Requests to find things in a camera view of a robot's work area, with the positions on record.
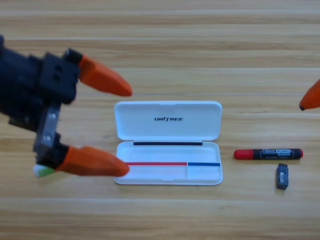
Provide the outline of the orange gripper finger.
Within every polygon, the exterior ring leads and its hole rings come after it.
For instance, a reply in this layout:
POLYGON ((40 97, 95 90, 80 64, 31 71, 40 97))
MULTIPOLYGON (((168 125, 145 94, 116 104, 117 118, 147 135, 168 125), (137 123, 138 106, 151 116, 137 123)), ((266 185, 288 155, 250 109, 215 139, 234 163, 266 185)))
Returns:
POLYGON ((311 86, 299 103, 299 108, 304 110, 320 107, 320 79, 311 86))
POLYGON ((63 162, 56 170, 78 176, 122 177, 130 168, 110 152, 91 146, 81 148, 70 146, 63 162))

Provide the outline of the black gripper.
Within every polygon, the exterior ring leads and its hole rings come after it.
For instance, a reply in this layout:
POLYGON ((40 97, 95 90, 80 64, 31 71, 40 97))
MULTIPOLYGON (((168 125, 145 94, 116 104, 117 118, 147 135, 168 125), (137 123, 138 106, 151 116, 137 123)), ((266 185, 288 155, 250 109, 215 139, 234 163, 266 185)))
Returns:
POLYGON ((57 133, 63 104, 71 104, 79 80, 100 92, 129 97, 131 85, 116 71, 69 48, 62 56, 47 52, 25 56, 5 46, 0 38, 0 112, 9 124, 36 133, 36 163, 59 167, 69 146, 57 133))

